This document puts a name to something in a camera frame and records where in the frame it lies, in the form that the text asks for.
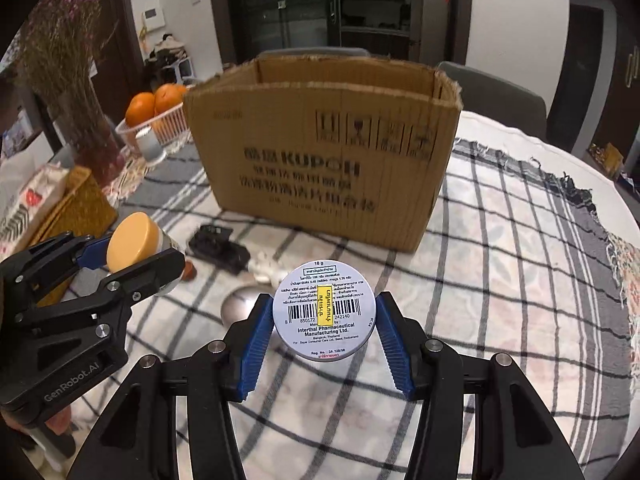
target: person's hand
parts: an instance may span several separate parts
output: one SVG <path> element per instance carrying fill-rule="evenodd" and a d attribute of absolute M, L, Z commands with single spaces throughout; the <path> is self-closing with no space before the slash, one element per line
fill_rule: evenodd
<path fill-rule="evenodd" d="M 22 427 L 20 424 L 15 422 L 10 415 L 5 412 L 2 412 L 2 418 L 6 422 L 9 428 L 13 430 L 18 430 L 23 433 L 27 433 L 28 431 Z M 71 424 L 71 406 L 67 406 L 64 410 L 57 412 L 54 416 L 52 416 L 47 422 L 47 427 L 53 431 L 56 435 L 60 435 L 65 433 L 69 425 Z"/>

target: cardboard box in background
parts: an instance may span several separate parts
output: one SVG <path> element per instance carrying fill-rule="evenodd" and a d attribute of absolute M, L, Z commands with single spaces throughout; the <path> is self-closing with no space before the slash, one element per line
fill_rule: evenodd
<path fill-rule="evenodd" d="M 443 72 L 332 56 L 254 59 L 185 106 L 220 207 L 399 251 L 420 243 L 462 110 Z"/>

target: white round tin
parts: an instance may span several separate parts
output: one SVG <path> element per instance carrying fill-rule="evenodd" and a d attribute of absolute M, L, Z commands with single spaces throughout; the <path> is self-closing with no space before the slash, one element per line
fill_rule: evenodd
<path fill-rule="evenodd" d="M 317 260 L 280 283 L 273 321 L 284 343 L 300 357 L 337 361 L 353 354 L 373 332 L 376 300 L 356 269 Z"/>

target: wicker basket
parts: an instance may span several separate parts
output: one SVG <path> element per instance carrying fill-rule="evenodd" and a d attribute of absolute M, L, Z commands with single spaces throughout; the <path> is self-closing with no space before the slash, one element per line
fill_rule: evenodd
<path fill-rule="evenodd" d="M 120 124 L 116 126 L 116 133 L 124 142 L 127 143 L 127 146 L 129 146 L 131 151 L 136 155 L 140 155 L 138 143 L 136 142 L 136 133 L 145 126 L 151 126 L 154 129 L 158 141 L 163 146 L 169 144 L 172 140 L 189 129 L 187 126 L 187 119 L 184 117 L 182 103 L 162 114 L 156 115 L 151 120 L 139 124 L 135 128 L 129 128 L 127 123 L 122 120 L 120 121 Z"/>
<path fill-rule="evenodd" d="M 35 245 L 65 231 L 73 231 L 76 236 L 100 237 L 117 217 L 117 211 L 107 202 L 91 170 L 76 166 L 69 172 L 65 195 L 49 213 L 29 245 Z M 60 301 L 71 280 L 72 278 L 53 289 L 38 305 L 44 306 Z"/>

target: vase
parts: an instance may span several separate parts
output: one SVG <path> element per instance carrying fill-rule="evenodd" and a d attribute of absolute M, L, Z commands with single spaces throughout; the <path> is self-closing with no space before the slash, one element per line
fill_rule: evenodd
<path fill-rule="evenodd" d="M 125 160 L 93 86 L 88 87 L 72 89 L 60 96 L 56 123 L 73 148 L 75 163 L 89 168 L 98 185 L 103 187 L 120 174 Z"/>

